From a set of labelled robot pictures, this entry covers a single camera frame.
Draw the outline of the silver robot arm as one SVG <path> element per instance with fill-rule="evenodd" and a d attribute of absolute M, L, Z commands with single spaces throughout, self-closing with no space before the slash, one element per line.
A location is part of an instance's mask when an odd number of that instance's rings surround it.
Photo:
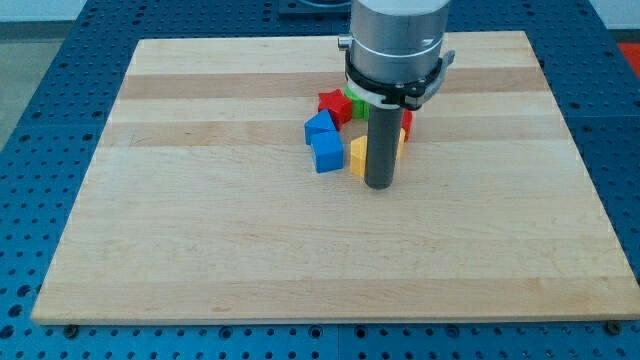
<path fill-rule="evenodd" d="M 449 5 L 449 0 L 354 0 L 350 29 L 338 37 L 338 48 L 370 80 L 416 82 L 438 62 Z"/>

